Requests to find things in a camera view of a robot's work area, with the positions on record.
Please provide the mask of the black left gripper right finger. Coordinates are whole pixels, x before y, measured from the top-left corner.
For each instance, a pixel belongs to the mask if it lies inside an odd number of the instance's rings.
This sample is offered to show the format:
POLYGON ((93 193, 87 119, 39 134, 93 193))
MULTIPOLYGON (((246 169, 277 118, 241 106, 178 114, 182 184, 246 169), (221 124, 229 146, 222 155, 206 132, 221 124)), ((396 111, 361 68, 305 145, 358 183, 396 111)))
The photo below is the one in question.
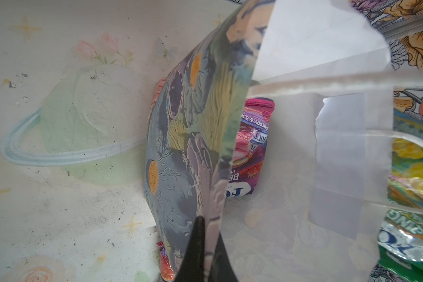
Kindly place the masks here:
POLYGON ((219 235, 208 282, 238 282, 230 264, 222 235, 219 235))

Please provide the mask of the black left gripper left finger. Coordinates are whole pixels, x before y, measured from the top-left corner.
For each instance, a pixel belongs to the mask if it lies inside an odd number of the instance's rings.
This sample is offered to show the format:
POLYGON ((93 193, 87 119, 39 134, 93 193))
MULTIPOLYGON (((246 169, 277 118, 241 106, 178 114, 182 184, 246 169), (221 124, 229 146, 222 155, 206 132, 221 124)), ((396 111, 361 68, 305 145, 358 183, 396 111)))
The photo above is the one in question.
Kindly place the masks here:
POLYGON ((189 244, 175 282, 204 282, 205 223, 196 217, 189 244))

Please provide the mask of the purple Fox's bag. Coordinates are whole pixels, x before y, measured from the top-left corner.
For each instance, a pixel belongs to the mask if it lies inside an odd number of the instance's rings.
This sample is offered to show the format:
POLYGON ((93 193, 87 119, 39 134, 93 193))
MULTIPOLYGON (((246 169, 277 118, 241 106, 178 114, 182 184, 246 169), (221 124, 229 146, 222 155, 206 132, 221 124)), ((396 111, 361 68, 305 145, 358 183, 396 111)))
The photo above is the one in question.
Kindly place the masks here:
POLYGON ((275 103, 268 98, 248 99, 245 103, 233 154, 227 197, 253 193, 266 154, 271 115, 275 103))

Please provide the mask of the green Fox's candy bag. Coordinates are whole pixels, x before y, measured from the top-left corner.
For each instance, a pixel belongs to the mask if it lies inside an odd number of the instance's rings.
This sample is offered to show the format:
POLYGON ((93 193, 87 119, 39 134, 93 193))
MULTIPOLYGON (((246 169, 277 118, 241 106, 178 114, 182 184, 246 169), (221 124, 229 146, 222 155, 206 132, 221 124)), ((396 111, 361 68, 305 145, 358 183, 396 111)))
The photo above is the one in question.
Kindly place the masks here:
POLYGON ((423 117, 394 110, 393 129, 387 188, 393 208, 378 234, 378 263, 404 282, 423 282, 423 117))

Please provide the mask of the floral paper gift bag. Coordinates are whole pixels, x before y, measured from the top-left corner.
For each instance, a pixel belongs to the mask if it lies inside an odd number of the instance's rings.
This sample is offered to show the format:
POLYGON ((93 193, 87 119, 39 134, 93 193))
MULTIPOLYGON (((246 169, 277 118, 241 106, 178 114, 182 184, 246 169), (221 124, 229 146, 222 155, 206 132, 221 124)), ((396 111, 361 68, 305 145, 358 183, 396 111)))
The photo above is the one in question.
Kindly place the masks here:
POLYGON ((217 27, 207 1, 152 1, 147 18, 185 44, 150 115, 146 194, 175 275, 196 217, 204 282, 219 235, 238 281, 366 282, 387 201, 393 89, 382 34, 347 1, 247 1, 217 27), (244 102, 274 100, 254 194, 227 197, 244 102))

